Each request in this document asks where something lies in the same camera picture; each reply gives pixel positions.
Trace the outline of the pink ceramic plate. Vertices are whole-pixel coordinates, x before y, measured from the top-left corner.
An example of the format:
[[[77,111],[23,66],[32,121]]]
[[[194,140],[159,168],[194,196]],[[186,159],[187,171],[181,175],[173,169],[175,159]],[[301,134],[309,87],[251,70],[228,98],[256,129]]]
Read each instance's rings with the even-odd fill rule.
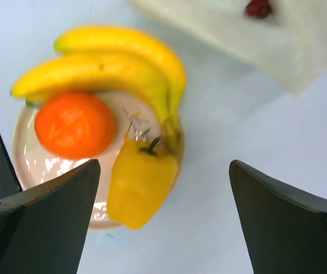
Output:
[[[96,94],[112,110],[115,117],[115,137],[109,148],[96,158],[101,166],[98,190],[91,212],[90,229],[110,230],[122,224],[112,221],[107,214],[111,168],[125,141],[139,136],[152,140],[165,137],[154,111],[142,100],[122,91],[103,91]],[[13,133],[13,163],[15,173],[23,190],[47,182],[82,165],[87,159],[68,160],[57,157],[38,141],[34,121],[39,109],[24,105],[19,113]]]

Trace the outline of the yellow fake banana bunch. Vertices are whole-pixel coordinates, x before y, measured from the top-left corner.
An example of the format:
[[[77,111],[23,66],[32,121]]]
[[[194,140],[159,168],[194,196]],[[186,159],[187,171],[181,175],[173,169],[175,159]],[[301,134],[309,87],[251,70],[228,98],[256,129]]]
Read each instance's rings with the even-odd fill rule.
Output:
[[[20,76],[10,93],[31,104],[69,90],[129,92],[155,112],[168,150],[182,150],[179,107],[187,76],[177,54],[138,29],[81,26],[54,41],[58,58]]]

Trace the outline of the yellow fake bell pepper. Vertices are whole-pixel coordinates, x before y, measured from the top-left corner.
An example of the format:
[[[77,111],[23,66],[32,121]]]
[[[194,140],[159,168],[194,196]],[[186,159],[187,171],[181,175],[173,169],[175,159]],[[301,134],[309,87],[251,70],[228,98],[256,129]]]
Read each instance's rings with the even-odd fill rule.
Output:
[[[173,155],[151,142],[127,140],[111,170],[107,214],[130,229],[146,225],[162,207],[174,184],[178,164]]]

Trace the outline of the fake dark grapes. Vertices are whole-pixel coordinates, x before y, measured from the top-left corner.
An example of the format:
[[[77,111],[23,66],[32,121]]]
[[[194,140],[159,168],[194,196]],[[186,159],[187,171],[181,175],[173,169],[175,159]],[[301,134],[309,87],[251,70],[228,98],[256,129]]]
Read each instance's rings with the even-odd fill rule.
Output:
[[[265,19],[272,13],[272,7],[267,0],[252,0],[246,5],[244,13],[249,18]]]

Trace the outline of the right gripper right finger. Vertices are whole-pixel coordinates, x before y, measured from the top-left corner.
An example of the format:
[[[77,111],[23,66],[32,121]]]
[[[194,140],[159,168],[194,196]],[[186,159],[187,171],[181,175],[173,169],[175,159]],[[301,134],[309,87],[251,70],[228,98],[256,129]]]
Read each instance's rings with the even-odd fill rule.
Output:
[[[240,160],[229,177],[254,273],[327,273],[327,199]]]

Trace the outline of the orange fake fruit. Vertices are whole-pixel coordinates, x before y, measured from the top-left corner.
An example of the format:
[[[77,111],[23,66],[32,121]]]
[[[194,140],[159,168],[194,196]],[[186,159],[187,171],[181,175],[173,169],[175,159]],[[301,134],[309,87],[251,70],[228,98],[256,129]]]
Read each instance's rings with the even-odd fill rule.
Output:
[[[115,137],[115,117],[100,98],[67,92],[49,99],[38,111],[34,130],[41,145],[65,159],[103,153]]]

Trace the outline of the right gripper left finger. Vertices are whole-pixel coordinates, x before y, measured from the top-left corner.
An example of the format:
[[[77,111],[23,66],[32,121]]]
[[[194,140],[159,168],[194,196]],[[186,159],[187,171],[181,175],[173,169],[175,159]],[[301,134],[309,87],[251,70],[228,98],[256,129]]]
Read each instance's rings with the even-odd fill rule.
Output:
[[[0,200],[0,273],[77,273],[98,160]]]

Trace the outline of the pale green plastic bag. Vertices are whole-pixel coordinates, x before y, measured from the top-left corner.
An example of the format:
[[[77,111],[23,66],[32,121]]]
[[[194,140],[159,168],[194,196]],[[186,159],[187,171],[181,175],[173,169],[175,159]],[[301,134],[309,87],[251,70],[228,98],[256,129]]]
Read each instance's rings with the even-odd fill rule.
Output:
[[[251,19],[246,1],[134,1],[147,15],[193,34],[275,77],[294,94],[327,72],[327,1],[271,1]]]

